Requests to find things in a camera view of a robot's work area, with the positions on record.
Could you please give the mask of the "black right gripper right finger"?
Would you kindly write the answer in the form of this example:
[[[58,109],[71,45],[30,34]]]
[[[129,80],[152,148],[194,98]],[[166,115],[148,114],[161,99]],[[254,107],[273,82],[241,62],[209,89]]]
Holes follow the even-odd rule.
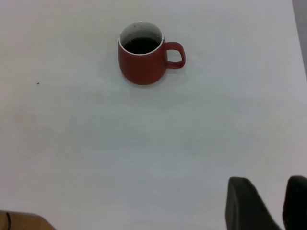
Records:
[[[286,230],[307,229],[307,179],[303,176],[291,176],[288,180],[283,224]]]

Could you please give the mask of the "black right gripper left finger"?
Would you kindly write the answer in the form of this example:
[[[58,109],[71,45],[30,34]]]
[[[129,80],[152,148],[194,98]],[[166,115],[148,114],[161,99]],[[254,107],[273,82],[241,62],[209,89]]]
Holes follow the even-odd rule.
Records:
[[[243,177],[228,180],[225,221],[228,230],[279,230],[252,182]]]

